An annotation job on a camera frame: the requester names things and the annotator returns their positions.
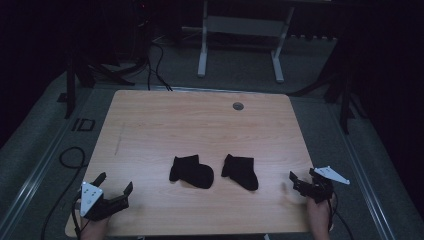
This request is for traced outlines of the person's right hand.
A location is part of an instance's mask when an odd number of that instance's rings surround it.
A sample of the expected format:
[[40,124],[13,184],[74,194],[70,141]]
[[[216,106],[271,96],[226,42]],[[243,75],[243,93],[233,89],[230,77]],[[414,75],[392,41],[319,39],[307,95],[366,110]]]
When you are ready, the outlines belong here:
[[311,197],[306,200],[308,224],[313,239],[330,240],[330,201],[316,203]]

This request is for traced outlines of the white metal desk frame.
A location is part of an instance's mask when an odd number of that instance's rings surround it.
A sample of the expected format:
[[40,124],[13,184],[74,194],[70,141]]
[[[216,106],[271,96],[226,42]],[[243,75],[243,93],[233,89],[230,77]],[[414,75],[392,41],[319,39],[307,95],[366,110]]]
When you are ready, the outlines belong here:
[[208,13],[208,0],[202,0],[202,27],[201,48],[198,61],[197,76],[202,78],[206,75],[208,59],[208,34],[226,33],[235,35],[251,35],[261,37],[274,37],[278,39],[277,46],[270,52],[271,62],[277,83],[284,82],[283,70],[280,63],[280,55],[288,34],[290,23],[295,8],[289,7],[283,21],[249,19],[210,15]]

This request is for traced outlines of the black sock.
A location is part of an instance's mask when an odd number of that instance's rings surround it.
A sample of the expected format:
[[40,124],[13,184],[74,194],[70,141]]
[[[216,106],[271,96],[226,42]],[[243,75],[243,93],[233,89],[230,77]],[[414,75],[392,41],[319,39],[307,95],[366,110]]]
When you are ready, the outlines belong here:
[[210,166],[201,164],[198,155],[175,157],[169,180],[182,180],[194,187],[209,189],[214,182],[214,171]]
[[258,178],[254,171],[254,159],[251,157],[228,154],[224,160],[221,176],[229,177],[248,191],[256,191],[259,188]]

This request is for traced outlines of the person's left hand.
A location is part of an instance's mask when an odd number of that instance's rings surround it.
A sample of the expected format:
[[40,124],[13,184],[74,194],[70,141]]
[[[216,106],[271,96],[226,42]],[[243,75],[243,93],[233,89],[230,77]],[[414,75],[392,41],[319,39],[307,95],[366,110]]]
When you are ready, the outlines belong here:
[[89,221],[81,218],[80,240],[104,240],[108,231],[109,218],[100,221]]

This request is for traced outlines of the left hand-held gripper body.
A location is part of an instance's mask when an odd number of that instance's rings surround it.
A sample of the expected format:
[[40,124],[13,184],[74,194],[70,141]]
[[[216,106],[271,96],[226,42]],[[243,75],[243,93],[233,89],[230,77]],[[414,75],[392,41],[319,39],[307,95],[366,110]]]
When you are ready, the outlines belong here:
[[80,215],[91,221],[100,221],[129,207],[129,196],[124,193],[113,199],[105,199],[101,188],[83,182],[81,185]]

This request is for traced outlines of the black metal stand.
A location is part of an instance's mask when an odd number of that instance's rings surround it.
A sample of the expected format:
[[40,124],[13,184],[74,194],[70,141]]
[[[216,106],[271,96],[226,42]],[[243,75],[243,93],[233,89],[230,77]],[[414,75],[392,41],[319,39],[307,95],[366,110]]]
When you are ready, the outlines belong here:
[[134,66],[112,71],[103,66],[94,57],[82,51],[77,44],[74,44],[66,52],[66,60],[66,92],[62,93],[58,98],[59,102],[66,104],[65,119],[69,119],[76,108],[76,78],[79,79],[83,87],[93,88],[96,81],[92,72],[97,71],[107,79],[120,85],[134,86],[134,83],[125,80],[124,76],[134,73],[147,65],[147,58],[138,58]]
[[345,134],[349,133],[351,92],[363,48],[361,41],[361,38],[344,34],[337,40],[317,80],[300,90],[288,93],[288,96],[300,97],[328,85],[324,100],[326,103],[335,103],[341,99],[339,125]]

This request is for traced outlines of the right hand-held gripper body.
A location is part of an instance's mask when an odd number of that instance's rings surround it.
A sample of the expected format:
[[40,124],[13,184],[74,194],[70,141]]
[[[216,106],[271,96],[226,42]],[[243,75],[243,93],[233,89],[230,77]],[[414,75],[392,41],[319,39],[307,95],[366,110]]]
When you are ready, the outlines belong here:
[[302,196],[308,196],[320,203],[332,198],[334,192],[333,182],[349,185],[350,181],[340,175],[337,171],[330,166],[314,168],[315,172],[319,175],[318,178],[312,179],[312,182],[305,182],[300,180],[299,193]]

